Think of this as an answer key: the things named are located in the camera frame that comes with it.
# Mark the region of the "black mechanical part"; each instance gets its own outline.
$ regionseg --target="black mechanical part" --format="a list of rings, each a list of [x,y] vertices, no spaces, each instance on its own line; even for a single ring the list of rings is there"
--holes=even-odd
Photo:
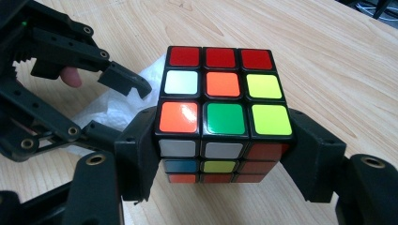
[[[131,81],[134,82],[134,87],[141,98],[147,96],[152,90],[150,84],[144,78],[122,67],[117,62],[112,62],[99,77],[99,83],[105,84],[125,96],[131,90]]]
[[[98,152],[82,157],[76,166],[62,224],[122,224],[115,157]]]
[[[281,163],[306,201],[330,203],[346,144],[303,112],[289,111],[297,143],[283,155]]]
[[[0,224],[21,224],[21,203],[18,194],[9,191],[0,191]]]
[[[13,122],[8,122],[8,126],[14,126],[2,130],[0,153],[11,160],[24,161],[70,144],[113,151],[114,144],[109,140],[90,138],[95,132],[84,135],[79,126],[20,85],[13,62],[36,58],[31,74],[46,79],[57,79],[64,67],[101,70],[100,83],[123,95],[135,87],[141,98],[151,92],[149,83],[110,62],[109,54],[93,40],[94,30],[64,13],[25,0],[0,1],[0,11],[0,111]],[[110,134],[111,139],[119,134],[106,127],[101,131]],[[38,147],[40,141],[50,144]]]
[[[117,171],[124,201],[148,200],[161,154],[155,146],[156,107],[139,112],[115,142]]]
[[[28,160],[38,150],[38,139],[0,111],[0,153],[14,161]]]
[[[397,224],[398,172],[387,161],[363,154],[345,159],[335,187],[339,224]]]
[[[93,151],[115,152],[115,140],[122,132],[91,121],[82,130],[82,136],[74,144]]]

